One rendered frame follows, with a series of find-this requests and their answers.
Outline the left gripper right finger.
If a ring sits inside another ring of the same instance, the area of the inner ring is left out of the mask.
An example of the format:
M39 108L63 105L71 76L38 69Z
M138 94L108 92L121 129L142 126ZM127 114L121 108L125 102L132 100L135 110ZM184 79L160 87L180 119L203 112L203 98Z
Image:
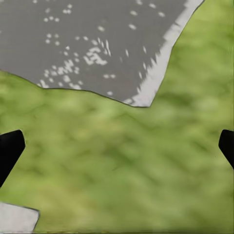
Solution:
M234 132L223 130L218 146L234 169Z

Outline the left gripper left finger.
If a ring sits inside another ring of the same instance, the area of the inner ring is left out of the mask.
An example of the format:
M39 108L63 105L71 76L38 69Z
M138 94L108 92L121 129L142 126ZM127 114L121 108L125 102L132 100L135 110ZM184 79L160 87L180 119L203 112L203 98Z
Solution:
M25 148L22 130L0 135L0 187Z

